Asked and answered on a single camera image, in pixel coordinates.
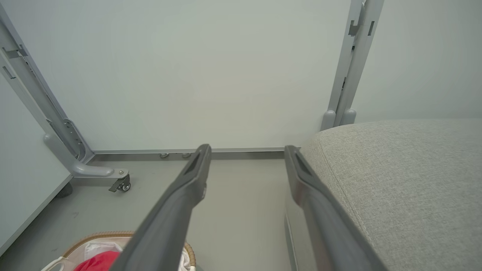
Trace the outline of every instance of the gray sofa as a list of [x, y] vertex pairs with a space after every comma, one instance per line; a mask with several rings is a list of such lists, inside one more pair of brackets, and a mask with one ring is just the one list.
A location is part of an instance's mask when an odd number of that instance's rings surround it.
[[[389, 270], [482, 270], [482, 119], [345, 125], [301, 152]], [[293, 269], [316, 270], [289, 192], [286, 226]]]

